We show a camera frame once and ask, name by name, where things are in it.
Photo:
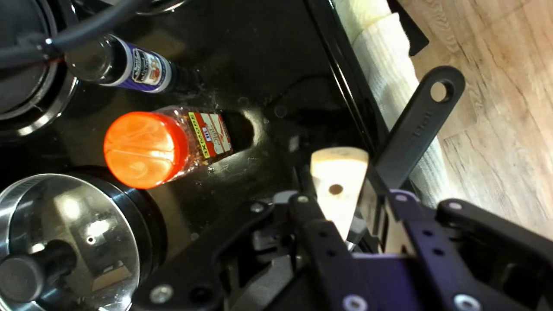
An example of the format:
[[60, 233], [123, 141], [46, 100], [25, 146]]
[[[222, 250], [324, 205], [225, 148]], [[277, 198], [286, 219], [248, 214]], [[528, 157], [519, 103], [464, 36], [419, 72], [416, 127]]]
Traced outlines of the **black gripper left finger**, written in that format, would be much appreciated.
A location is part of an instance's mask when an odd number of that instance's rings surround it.
[[384, 311], [376, 286], [367, 279], [333, 220], [308, 195], [291, 198], [291, 220], [303, 257], [301, 276], [288, 291], [291, 311]]

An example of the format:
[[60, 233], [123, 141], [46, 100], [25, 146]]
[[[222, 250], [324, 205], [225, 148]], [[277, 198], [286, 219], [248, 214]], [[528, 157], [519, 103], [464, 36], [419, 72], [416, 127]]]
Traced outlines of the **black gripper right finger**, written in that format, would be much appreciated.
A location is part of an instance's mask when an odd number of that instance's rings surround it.
[[543, 238], [467, 200], [386, 195], [386, 250], [412, 265], [402, 311], [543, 311]]

